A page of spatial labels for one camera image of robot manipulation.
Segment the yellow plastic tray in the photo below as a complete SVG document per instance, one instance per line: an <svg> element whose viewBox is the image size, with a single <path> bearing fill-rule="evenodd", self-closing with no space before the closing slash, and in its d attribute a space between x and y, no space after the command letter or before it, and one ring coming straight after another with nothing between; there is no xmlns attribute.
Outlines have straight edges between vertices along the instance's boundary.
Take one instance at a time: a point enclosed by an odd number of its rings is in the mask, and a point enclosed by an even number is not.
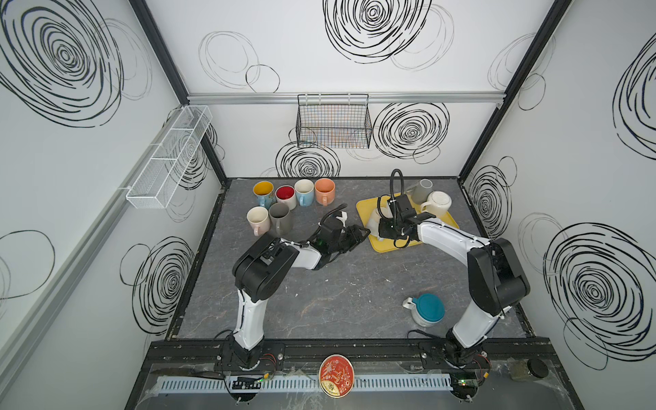
<svg viewBox="0 0 656 410"><path fill-rule="evenodd" d="M389 199L389 195L384 195L382 196L381 200L381 205L383 208L387 207L387 201ZM417 214L420 212L420 204L416 204L413 202L412 199L409 199L411 205L413 206L414 210L417 212ZM367 225L372 213L374 210L377 209L377 204L378 204L378 197L372 197L369 199L364 199L358 201L356 204L356 209L358 211L358 215L360 216L360 220L364 225ZM451 216L449 211L446 213L446 215L440 217L441 221L444 222L446 225L449 225L451 227L459 229L459 225L457 222L454 220L454 218ZM397 247L394 246L394 241L392 239L379 239L374 235L374 230L371 230L372 233L369 235L368 239L370 241L370 244L372 245L372 248L378 252L378 253L386 253L386 252L391 252L398 250ZM402 240L399 242L400 246L403 244L406 244L408 242L407 240ZM420 241L410 241L409 247L421 245L422 242Z"/></svg>

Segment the peach mug cream base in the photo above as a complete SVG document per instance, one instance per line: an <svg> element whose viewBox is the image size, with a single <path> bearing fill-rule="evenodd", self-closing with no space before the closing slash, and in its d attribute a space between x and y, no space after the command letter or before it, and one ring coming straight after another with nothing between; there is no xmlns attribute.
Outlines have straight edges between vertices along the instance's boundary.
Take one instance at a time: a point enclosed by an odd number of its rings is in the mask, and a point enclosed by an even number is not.
<svg viewBox="0 0 656 410"><path fill-rule="evenodd" d="M314 183L314 190L314 196L319 205L327 207L334 202L336 196L336 185L332 179L318 179Z"/></svg>

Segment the light blue mug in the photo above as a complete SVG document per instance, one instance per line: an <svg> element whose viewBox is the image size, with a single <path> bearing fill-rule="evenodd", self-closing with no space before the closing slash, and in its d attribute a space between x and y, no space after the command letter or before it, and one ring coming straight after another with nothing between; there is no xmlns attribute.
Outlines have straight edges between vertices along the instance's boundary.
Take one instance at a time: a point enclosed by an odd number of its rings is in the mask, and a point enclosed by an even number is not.
<svg viewBox="0 0 656 410"><path fill-rule="evenodd" d="M294 189L297 197L297 205L310 207L314 203L314 182L310 179L300 179L295 182Z"/></svg>

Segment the large grey mug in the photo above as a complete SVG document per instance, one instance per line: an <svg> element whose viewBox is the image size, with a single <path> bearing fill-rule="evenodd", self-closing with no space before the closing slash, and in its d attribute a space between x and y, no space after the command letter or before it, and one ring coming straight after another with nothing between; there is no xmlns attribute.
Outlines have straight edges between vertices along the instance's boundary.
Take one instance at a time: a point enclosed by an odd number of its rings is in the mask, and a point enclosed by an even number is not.
<svg viewBox="0 0 656 410"><path fill-rule="evenodd" d="M285 203L275 203L269 209L271 230L279 237L289 235L293 229L290 208Z"/></svg>

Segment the cream mug red inside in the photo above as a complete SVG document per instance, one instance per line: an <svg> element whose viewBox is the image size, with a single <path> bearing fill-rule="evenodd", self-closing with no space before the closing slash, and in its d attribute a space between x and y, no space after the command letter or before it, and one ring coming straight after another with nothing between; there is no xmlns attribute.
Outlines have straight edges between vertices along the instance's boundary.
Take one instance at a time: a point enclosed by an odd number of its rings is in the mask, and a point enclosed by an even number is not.
<svg viewBox="0 0 656 410"><path fill-rule="evenodd" d="M278 203L284 203L290 211L297 207L297 193L293 186L280 186L275 191Z"/></svg>

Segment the pink mug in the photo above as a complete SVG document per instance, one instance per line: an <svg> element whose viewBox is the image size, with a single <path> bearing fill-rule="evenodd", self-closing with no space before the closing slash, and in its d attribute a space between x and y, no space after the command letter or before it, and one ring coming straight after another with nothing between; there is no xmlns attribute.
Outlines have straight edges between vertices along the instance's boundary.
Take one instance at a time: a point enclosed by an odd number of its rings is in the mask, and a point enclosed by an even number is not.
<svg viewBox="0 0 656 410"><path fill-rule="evenodd" d="M271 229L268 209L261 206L249 210L247 221L256 237L261 237Z"/></svg>

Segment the blue patterned mug yellow inside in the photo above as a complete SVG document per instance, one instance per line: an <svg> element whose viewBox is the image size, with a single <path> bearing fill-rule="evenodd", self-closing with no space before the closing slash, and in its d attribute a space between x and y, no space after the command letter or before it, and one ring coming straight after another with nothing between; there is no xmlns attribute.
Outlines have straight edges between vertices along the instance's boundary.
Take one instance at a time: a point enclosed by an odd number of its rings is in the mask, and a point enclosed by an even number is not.
<svg viewBox="0 0 656 410"><path fill-rule="evenodd" d="M270 181L260 181L255 184L253 193L256 195L258 207L270 209L276 202L274 185Z"/></svg>

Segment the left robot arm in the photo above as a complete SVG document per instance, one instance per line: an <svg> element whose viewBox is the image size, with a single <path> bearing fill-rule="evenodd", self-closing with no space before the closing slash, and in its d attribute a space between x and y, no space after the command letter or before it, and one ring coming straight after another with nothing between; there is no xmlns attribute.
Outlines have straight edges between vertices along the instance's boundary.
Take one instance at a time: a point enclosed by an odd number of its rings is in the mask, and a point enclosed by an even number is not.
<svg viewBox="0 0 656 410"><path fill-rule="evenodd" d="M268 299L292 268L318 271L354 250L371 234L362 225L348 225L345 208L343 203L324 215L305 240L291 241L265 233L237 259L232 274L239 308L232 339L234 350L245 359L261 352Z"/></svg>

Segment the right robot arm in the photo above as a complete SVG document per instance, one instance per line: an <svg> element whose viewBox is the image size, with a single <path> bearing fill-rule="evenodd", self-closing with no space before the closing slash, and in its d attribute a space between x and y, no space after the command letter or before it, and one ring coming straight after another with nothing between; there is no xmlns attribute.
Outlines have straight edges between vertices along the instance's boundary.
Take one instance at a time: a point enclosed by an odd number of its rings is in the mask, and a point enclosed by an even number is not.
<svg viewBox="0 0 656 410"><path fill-rule="evenodd" d="M394 242L419 241L453 256L467 269L471 302L441 339L444 357L463 362L507 311L531 292L514 246L501 237L487 239L451 227L429 212L417 213L405 194L391 196L387 206L376 200L379 237Z"/></svg>

